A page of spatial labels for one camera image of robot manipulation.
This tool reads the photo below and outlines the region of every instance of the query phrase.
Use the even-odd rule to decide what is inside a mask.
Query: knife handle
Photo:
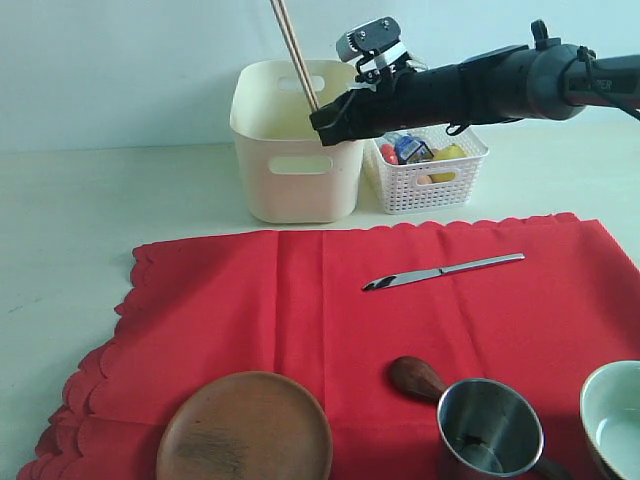
[[[485,258],[484,260],[475,260],[473,262],[460,263],[459,265],[451,265],[450,267],[441,267],[440,271],[443,275],[447,273],[460,272],[462,270],[473,270],[475,268],[488,267],[498,263],[515,262],[516,260],[524,260],[524,254],[514,253],[512,255],[503,255],[502,257]]]

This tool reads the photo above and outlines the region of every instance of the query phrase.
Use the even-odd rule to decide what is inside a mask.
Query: wooden plate
[[[327,480],[333,441],[322,407],[269,372],[223,377],[192,396],[164,433],[157,480]]]

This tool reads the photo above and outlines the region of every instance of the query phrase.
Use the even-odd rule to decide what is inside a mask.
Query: spoon handle
[[[548,480],[573,480],[571,474],[562,465],[544,455],[540,457],[533,469]]]
[[[431,404],[437,404],[447,389],[431,365],[416,357],[395,359],[388,373],[389,380],[400,392]]]

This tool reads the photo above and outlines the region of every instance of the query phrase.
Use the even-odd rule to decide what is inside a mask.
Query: white plastic basket
[[[384,211],[401,214],[464,205],[471,198],[482,162],[489,148],[468,128],[451,137],[445,126],[411,129],[409,133],[424,139],[429,147],[443,149],[460,145],[467,157],[410,165],[387,163],[374,141],[367,141],[364,168]],[[449,182],[421,184],[425,175],[454,173]]]
[[[353,81],[355,69],[309,60],[321,105]],[[323,147],[290,61],[265,61],[240,74],[231,108],[240,174],[251,213],[269,223],[328,223],[356,207],[364,141]]]

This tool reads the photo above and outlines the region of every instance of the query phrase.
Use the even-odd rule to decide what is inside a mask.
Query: chopstick
[[[284,4],[284,0],[270,1],[271,7],[273,8],[273,13],[276,16],[278,25],[280,26],[280,30],[282,31],[282,36],[284,37],[287,48],[289,49],[291,60],[293,61],[293,64],[296,68],[296,72],[298,73],[300,83],[302,84],[302,90],[307,97],[307,101],[309,102],[311,111],[315,112],[320,108],[320,104],[318,103],[316,92],[313,89],[309,71],[307,70],[307,66],[304,62],[304,59],[302,58],[302,53],[300,52],[300,47],[298,45],[298,39],[296,38],[293,26],[291,25],[291,18],[289,17],[287,7]]]

